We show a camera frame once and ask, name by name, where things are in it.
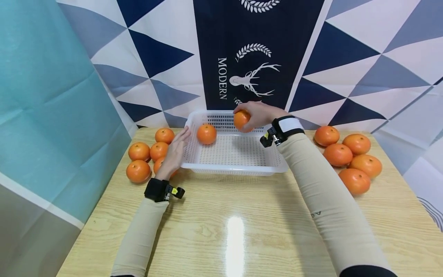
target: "orange fruit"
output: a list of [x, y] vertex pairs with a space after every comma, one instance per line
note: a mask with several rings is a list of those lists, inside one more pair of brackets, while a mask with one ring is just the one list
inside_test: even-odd
[[366, 154], [371, 149], [371, 141], [362, 134], [349, 135], [342, 143], [351, 149], [354, 156]]
[[332, 126], [322, 126], [315, 131], [314, 140], [321, 146], [328, 146], [340, 139], [340, 132]]
[[323, 153], [326, 160], [333, 166], [344, 166], [351, 162], [352, 152], [349, 147], [343, 144], [335, 143], [326, 147]]
[[217, 130], [211, 124], [203, 124], [197, 130], [197, 139], [201, 144], [211, 144], [217, 139]]
[[151, 167], [142, 160], [131, 162], [126, 168], [126, 176], [133, 183], [144, 183], [151, 174]]
[[360, 195], [367, 192], [371, 185], [369, 176], [355, 168], [343, 169], [338, 176], [352, 195]]
[[236, 112], [234, 114], [234, 126], [243, 133], [249, 133], [252, 130], [254, 130], [254, 128], [250, 129], [250, 130], [246, 130], [246, 131], [241, 131], [241, 129], [243, 128], [243, 126], [248, 123], [248, 121], [251, 119], [251, 115], [244, 109]]
[[128, 155], [131, 160], [144, 160], [149, 162], [151, 159], [149, 146], [144, 142], [136, 142], [129, 147]]
[[151, 158], [153, 161], [158, 160], [161, 157], [165, 157], [167, 154], [168, 144], [166, 142], [154, 143], [151, 147]]
[[[155, 173], [155, 174], [157, 174], [157, 172], [159, 171], [160, 166], [162, 165], [164, 159], [165, 159], [165, 157], [161, 157], [161, 158], [159, 158], [158, 160], [155, 161], [155, 163], [154, 163], [154, 173]], [[175, 174], [177, 174], [177, 171], [175, 171], [175, 172], [171, 175], [171, 177], [174, 176]]]
[[171, 144], [174, 137], [175, 137], [174, 132], [169, 128], [158, 129], [157, 132], [155, 133], [156, 142], [165, 142], [167, 144]]
[[349, 164], [349, 168], [360, 169], [366, 173], [369, 178], [374, 179], [379, 176], [383, 166], [376, 157], [363, 154], [354, 157]]

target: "navy banner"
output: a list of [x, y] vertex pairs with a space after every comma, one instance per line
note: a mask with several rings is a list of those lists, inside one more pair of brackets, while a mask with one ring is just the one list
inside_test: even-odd
[[285, 108], [323, 0], [194, 0], [208, 109]]

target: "wall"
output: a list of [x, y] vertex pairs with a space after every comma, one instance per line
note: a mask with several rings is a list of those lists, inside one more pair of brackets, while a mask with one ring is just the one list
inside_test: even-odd
[[263, 101], [307, 129], [373, 132], [423, 203], [443, 210], [431, 197], [441, 188], [443, 2], [58, 2], [137, 125], [183, 127], [195, 109]]

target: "triangle pattern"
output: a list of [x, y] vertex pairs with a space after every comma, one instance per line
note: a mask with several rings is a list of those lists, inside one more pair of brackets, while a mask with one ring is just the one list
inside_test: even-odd
[[125, 27], [93, 11], [66, 4], [58, 5], [81, 40], [89, 58], [126, 30]]
[[299, 118], [299, 121], [305, 130], [317, 130], [318, 128], [320, 128], [320, 125], [312, 123], [306, 119]]
[[151, 79], [151, 82], [154, 85], [157, 97], [159, 98], [163, 110], [172, 109], [199, 97], [195, 94], [173, 89], [170, 86], [154, 79]]
[[148, 117], [145, 117], [137, 121], [136, 124], [139, 126], [152, 127], [152, 128], [168, 127], [168, 123], [166, 121], [164, 113], [155, 113], [153, 115], [150, 115]]
[[329, 8], [326, 19], [339, 15], [372, 0], [334, 0]]
[[407, 44], [442, 37], [442, 13], [443, 1], [420, 1], [385, 51], [388, 52]]
[[312, 122], [319, 126], [328, 125], [337, 111], [345, 102], [345, 99], [338, 100], [335, 102], [318, 105], [312, 108], [307, 108], [295, 112], [290, 112], [293, 116], [304, 119], [306, 121]]
[[157, 93], [149, 79], [118, 96], [117, 100], [162, 110], [162, 106], [157, 98]]
[[95, 69], [97, 69], [114, 97], [119, 97], [131, 88], [147, 80], [145, 77], [131, 74], [113, 66], [97, 64], [95, 65]]
[[199, 107], [201, 109], [206, 108], [206, 101], [203, 97], [195, 98], [192, 101], [189, 101], [185, 104], [181, 104], [180, 106], [174, 107], [172, 109], [164, 110], [168, 114], [174, 115], [176, 117], [188, 118], [189, 114], [195, 111], [195, 107]]
[[[180, 18], [180, 24], [171, 18]], [[164, 1], [129, 29], [178, 49], [198, 53], [197, 28], [192, 0]]]
[[334, 91], [344, 97], [348, 97], [355, 85], [371, 69], [380, 55], [369, 57], [360, 61], [352, 62], [343, 66], [320, 71], [303, 78], [321, 84], [325, 88]]
[[357, 104], [352, 100], [346, 99], [328, 125], [335, 126], [377, 118], [386, 119], [381, 114]]
[[440, 133], [435, 137], [435, 139], [431, 142], [431, 145], [440, 140], [443, 137], [443, 129], [440, 131]]
[[110, 43], [101, 48], [92, 58], [93, 64], [113, 66], [141, 77], [148, 77], [140, 56], [132, 42], [129, 30], [123, 31]]
[[294, 94], [289, 112], [294, 112], [310, 107], [341, 100], [344, 97], [327, 88], [301, 78]]
[[414, 101], [430, 86], [384, 90], [373, 94], [349, 97], [352, 101], [365, 106], [385, 118], [392, 118], [409, 103]]
[[442, 49], [443, 37], [439, 37], [401, 46], [383, 55], [434, 84], [443, 76]]
[[175, 115], [164, 113], [164, 116], [166, 118], [166, 121], [170, 128], [184, 128], [185, 123], [187, 121], [186, 118], [183, 117], [176, 117]]
[[132, 104], [132, 103], [126, 103], [119, 101], [120, 105], [124, 108], [124, 110], [128, 113], [128, 115], [134, 120], [134, 122], [137, 122], [139, 120], [142, 120], [148, 116], [151, 116], [156, 113], [160, 113], [161, 110], [149, 107], [149, 106], [143, 106], [138, 104]]
[[118, 7], [117, 0], [107, 0], [106, 5], [99, 3], [98, 1], [79, 1], [79, 0], [57, 0], [58, 3], [67, 4], [84, 8], [102, 15], [121, 26], [126, 27], [123, 16]]
[[375, 139], [388, 155], [396, 169], [403, 175], [414, 164], [414, 162], [425, 153], [418, 145], [403, 140], [397, 134], [392, 134], [387, 125], [373, 133]]
[[443, 87], [430, 87], [383, 127], [408, 142], [427, 149], [443, 129]]
[[170, 87], [177, 90], [205, 97], [199, 54], [184, 60], [167, 71], [158, 73], [155, 79], [162, 83], [167, 83]]
[[443, 81], [443, 77], [441, 77], [440, 79], [438, 79], [438, 81], [435, 82], [435, 86], [438, 86], [441, 82]]
[[126, 26], [131, 26], [164, 0], [117, 0]]
[[303, 75], [342, 66], [378, 54], [380, 53], [325, 22]]
[[192, 56], [189, 52], [156, 41], [142, 33], [132, 30], [129, 30], [129, 32], [143, 66], [151, 78]]
[[359, 131], [364, 131], [364, 132], [371, 133], [372, 131], [374, 131], [375, 129], [380, 127], [385, 122], [387, 122], [386, 119], [379, 119], [379, 118], [377, 118], [377, 119], [368, 119], [368, 120], [363, 120], [363, 121], [345, 123], [345, 124], [341, 124], [341, 125], [334, 125], [334, 127], [338, 131], [355, 131], [355, 130], [359, 130]]
[[327, 22], [382, 53], [420, 0], [372, 0]]
[[428, 85], [429, 84], [422, 78], [382, 55], [368, 73], [358, 82], [350, 96], [371, 94], [394, 88]]

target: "teal curtain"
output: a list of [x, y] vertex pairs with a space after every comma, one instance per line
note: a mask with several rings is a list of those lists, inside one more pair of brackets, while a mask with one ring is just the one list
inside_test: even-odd
[[0, 26], [0, 275], [51, 276], [131, 139], [54, 0], [4, 0]]

